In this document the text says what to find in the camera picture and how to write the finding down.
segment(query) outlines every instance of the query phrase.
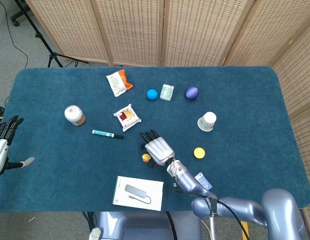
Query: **tripod stand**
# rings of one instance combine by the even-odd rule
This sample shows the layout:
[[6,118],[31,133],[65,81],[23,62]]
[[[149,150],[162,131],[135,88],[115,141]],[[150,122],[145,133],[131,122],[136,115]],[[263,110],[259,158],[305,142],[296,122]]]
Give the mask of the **tripod stand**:
[[70,57],[70,56],[65,56],[65,55],[62,55],[62,54],[59,54],[59,53],[56,53],[54,52],[50,46],[48,45],[48,43],[46,42],[46,40],[44,39],[43,35],[40,33],[40,31],[37,29],[37,27],[35,26],[34,22],[30,19],[29,15],[27,14],[27,12],[24,10],[24,8],[22,7],[22,5],[20,4],[20,2],[18,0],[15,0],[16,4],[18,5],[18,7],[20,8],[20,10],[23,12],[23,14],[25,15],[25,17],[27,18],[27,20],[29,21],[30,25],[33,27],[33,29],[35,30],[36,34],[35,34],[35,37],[36,38],[39,38],[43,44],[45,45],[45,47],[47,48],[47,50],[49,51],[49,61],[48,61],[48,68],[50,67],[50,64],[51,64],[51,61],[52,60],[55,60],[56,63],[58,64],[58,66],[60,68],[63,68],[64,66],[61,64],[61,62],[58,60],[58,56],[59,57],[63,57],[63,58],[66,58],[66,59],[71,59],[71,60],[74,60],[75,61],[75,67],[77,67],[78,65],[78,62],[82,62],[82,63],[86,63],[88,64],[88,62],[86,61],[82,61],[82,60],[79,60],[79,59],[76,59],[76,58],[73,58],[73,57]]

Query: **chair wheel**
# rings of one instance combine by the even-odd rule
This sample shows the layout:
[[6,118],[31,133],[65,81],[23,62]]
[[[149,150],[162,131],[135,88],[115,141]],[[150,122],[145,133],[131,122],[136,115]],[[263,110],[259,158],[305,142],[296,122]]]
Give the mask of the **chair wheel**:
[[18,23],[16,20],[12,20],[11,23],[12,23],[15,27],[19,26],[19,23]]

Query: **teal marker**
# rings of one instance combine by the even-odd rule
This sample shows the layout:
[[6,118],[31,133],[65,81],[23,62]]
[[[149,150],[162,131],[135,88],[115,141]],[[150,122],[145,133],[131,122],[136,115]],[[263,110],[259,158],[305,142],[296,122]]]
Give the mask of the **teal marker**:
[[110,132],[105,132],[105,131],[93,130],[92,133],[97,134],[97,135],[102,135],[105,137],[115,138],[115,139],[124,139],[124,136],[122,136],[122,135],[118,135],[118,134],[114,134],[114,133],[110,133]]

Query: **jar lid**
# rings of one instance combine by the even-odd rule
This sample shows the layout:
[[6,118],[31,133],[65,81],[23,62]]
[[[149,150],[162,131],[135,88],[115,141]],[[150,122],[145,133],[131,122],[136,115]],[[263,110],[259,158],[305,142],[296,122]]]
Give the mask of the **jar lid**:
[[77,122],[82,117],[82,111],[76,105],[70,105],[65,109],[65,118],[71,122]]

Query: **tripod leg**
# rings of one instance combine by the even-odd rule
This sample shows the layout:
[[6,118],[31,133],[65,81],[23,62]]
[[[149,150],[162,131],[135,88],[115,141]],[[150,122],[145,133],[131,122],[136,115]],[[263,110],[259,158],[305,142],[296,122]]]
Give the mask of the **tripod leg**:
[[56,63],[58,64],[58,66],[60,68],[63,68],[64,66],[60,63],[60,61],[57,58],[57,53],[54,54],[54,56],[52,56],[54,58],[54,60],[56,61]]
[[51,59],[52,59],[52,56],[51,55],[49,55],[49,61],[48,61],[48,68],[50,68],[50,64],[51,64]]

